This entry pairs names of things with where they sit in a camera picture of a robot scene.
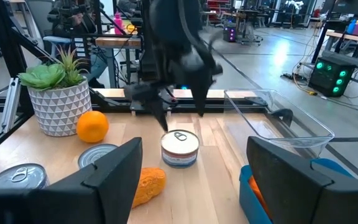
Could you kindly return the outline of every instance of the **orange sweet potato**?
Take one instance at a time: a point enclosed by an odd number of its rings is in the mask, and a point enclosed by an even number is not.
[[[132,208],[148,202],[162,192],[166,176],[160,168],[142,168]]]

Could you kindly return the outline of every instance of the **chair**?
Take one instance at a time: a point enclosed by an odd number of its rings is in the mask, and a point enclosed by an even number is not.
[[[25,0],[27,7],[35,21],[41,38],[44,42],[44,50],[56,57],[57,45],[69,44],[69,38],[54,37],[49,35],[52,33],[52,23],[48,21],[47,17],[52,9],[54,0]]]

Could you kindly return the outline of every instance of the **person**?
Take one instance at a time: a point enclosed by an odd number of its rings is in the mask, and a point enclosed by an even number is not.
[[[78,0],[73,0],[73,4],[78,5]],[[62,7],[62,1],[57,0],[52,7],[52,10],[49,14],[57,15],[59,14],[59,9]],[[52,24],[52,33],[56,37],[70,38],[72,34],[93,34],[96,32],[96,25],[94,23],[94,15],[90,13],[79,13],[73,15],[71,18],[73,23],[73,30],[67,29],[62,20],[59,19]],[[97,79],[102,75],[102,73],[107,68],[107,60],[104,54],[101,54],[98,51],[98,54],[92,54],[90,56],[91,63],[91,72],[87,75],[88,83],[90,87],[93,88],[104,88],[104,85],[101,84]]]
[[[132,15],[137,7],[136,0],[118,0],[117,6],[127,15]]]

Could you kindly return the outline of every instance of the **green led lights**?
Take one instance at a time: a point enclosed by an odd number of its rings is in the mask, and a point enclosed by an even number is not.
[[[324,64],[323,64],[322,62],[319,62],[319,63],[317,63],[316,68],[317,68],[317,69],[320,69],[320,68],[322,68],[323,66],[324,66]]]

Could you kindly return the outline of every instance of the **canned food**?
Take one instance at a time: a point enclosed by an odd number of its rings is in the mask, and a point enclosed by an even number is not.
[[[161,155],[166,164],[176,168],[186,168],[197,160],[200,141],[185,130],[172,130],[161,138]]]
[[[0,173],[0,189],[43,189],[48,185],[47,173],[38,164],[21,164]]]
[[[118,146],[113,144],[99,144],[97,146],[90,147],[81,154],[80,158],[78,158],[78,166],[82,169],[87,165],[94,163],[100,157],[115,150],[117,147]]]

